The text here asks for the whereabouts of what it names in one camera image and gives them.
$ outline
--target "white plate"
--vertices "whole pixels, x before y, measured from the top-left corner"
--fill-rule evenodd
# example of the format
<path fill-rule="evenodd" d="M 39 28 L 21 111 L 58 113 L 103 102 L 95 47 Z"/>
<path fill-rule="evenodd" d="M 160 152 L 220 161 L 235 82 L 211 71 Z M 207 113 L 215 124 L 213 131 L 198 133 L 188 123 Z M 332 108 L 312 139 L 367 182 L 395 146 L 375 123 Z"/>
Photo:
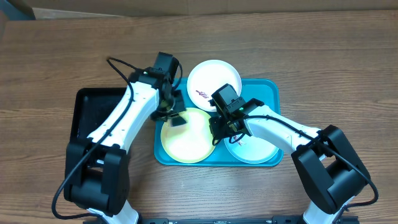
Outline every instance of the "white plate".
<path fill-rule="evenodd" d="M 210 115 L 197 108 L 187 108 L 180 113 L 187 123 L 170 126 L 170 121 L 162 126 L 160 140 L 166 153 L 182 163 L 200 162 L 214 150 L 213 135 L 209 128 Z"/>
<path fill-rule="evenodd" d="M 241 95 L 242 81 L 236 69 L 221 60 L 207 60 L 197 65 L 189 74 L 187 81 L 188 96 L 202 110 L 216 112 L 210 106 L 211 95 L 225 84 L 230 84 Z"/>
<path fill-rule="evenodd" d="M 242 140 L 230 144 L 229 138 L 224 139 L 228 151 L 237 159 L 248 164 L 260 164 L 273 158 L 278 148 L 261 138 L 245 135 Z"/>

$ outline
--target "wooden table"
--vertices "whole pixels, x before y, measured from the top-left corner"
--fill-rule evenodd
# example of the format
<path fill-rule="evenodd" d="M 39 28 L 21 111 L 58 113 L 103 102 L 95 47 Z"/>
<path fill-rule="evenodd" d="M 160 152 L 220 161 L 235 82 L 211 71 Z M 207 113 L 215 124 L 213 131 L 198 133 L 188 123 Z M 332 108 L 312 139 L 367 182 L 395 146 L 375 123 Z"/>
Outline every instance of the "wooden table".
<path fill-rule="evenodd" d="M 138 67 L 158 51 L 187 76 L 208 59 L 279 87 L 284 116 L 345 131 L 380 192 L 361 223 L 398 223 L 398 11 L 8 22 L 0 46 L 0 223 L 55 220 L 76 92 L 125 86 L 109 55 Z M 119 66 L 124 72 L 129 70 Z M 143 217 L 301 214 L 309 199 L 288 156 L 275 168 L 170 167 L 154 158 L 154 123 L 132 147 L 129 201 Z M 371 199 L 366 187 L 355 202 Z M 66 215 L 84 212 L 61 200 Z"/>

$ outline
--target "plastic tray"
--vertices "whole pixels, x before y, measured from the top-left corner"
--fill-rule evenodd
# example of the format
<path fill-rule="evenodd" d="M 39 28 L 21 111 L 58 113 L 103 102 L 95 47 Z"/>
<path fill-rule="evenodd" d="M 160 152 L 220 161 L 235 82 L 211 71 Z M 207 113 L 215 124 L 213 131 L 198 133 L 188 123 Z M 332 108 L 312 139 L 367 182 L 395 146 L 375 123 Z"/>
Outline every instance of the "plastic tray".
<path fill-rule="evenodd" d="M 82 88 L 76 94 L 70 138 L 87 138 L 123 97 L 126 88 Z"/>
<path fill-rule="evenodd" d="M 250 100 L 251 98 L 257 98 L 268 105 L 273 111 L 280 114 L 279 108 L 279 94 L 278 88 L 270 80 L 265 79 L 253 79 L 253 78 L 243 78 L 242 79 L 242 93 L 241 96 L 245 100 Z M 197 108 L 190 100 L 187 92 L 187 78 L 183 78 L 179 90 L 182 91 L 185 106 L 187 108 Z M 216 113 L 209 113 L 211 116 L 216 116 Z M 206 159 L 193 163 L 193 164 L 183 164 L 172 159 L 165 152 L 162 143 L 160 141 L 160 131 L 162 129 L 163 122 L 156 122 L 155 128 L 155 145 L 154 152 L 156 159 L 164 165 L 174 165 L 174 166 L 232 166 L 232 167 L 273 167 L 281 162 L 284 153 L 282 150 L 278 150 L 278 153 L 270 160 L 263 162 L 261 164 L 247 164 L 245 162 L 239 161 L 237 158 L 233 157 L 226 148 L 224 141 L 221 141 L 213 153 Z"/>

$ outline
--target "black clamp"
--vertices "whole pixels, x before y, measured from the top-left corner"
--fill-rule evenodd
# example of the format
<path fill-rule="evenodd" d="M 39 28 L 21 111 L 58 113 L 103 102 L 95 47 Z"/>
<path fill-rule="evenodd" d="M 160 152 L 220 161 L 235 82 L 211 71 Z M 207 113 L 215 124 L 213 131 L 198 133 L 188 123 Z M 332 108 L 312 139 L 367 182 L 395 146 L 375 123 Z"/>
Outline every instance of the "black clamp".
<path fill-rule="evenodd" d="M 368 170 L 342 130 L 329 125 L 318 133 L 318 142 L 327 144 L 370 179 Z M 325 213 L 334 214 L 368 183 L 338 158 L 325 168 L 319 160 L 322 155 L 332 156 L 323 147 L 310 141 L 304 146 L 298 146 L 292 153 L 292 159 L 310 199 Z"/>
<path fill-rule="evenodd" d="M 174 126 L 185 123 L 185 120 L 178 115 L 185 111 L 182 92 L 172 86 L 179 64 L 173 55 L 159 52 L 153 67 L 137 69 L 129 76 L 130 82 L 146 83 L 159 90 L 159 106 L 150 116 L 154 121 L 171 119 Z"/>
<path fill-rule="evenodd" d="M 92 139 L 71 139 L 67 146 L 65 176 L 92 148 Z M 118 214 L 129 194 L 129 155 L 118 145 L 100 146 L 65 186 L 65 200 L 80 208 L 94 208 L 108 216 Z"/>
<path fill-rule="evenodd" d="M 228 137 L 231 142 L 231 137 L 237 134 L 251 136 L 243 119 L 258 106 L 263 106 L 262 101 L 253 98 L 246 102 L 230 84 L 223 85 L 211 97 L 210 105 L 215 106 L 219 114 L 209 119 L 213 144 L 218 144 L 220 140 Z"/>

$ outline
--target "yellow plate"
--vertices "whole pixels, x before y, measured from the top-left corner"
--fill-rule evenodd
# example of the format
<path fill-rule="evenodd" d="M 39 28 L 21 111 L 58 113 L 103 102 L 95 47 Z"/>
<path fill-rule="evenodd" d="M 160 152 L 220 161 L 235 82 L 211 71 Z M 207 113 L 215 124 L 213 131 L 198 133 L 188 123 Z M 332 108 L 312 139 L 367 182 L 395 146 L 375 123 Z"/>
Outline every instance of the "yellow plate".
<path fill-rule="evenodd" d="M 206 159 L 214 150 L 210 132 L 210 115 L 196 108 L 187 108 L 180 116 L 187 123 L 170 127 L 170 121 L 162 126 L 160 140 L 166 153 L 176 161 L 195 163 Z"/>

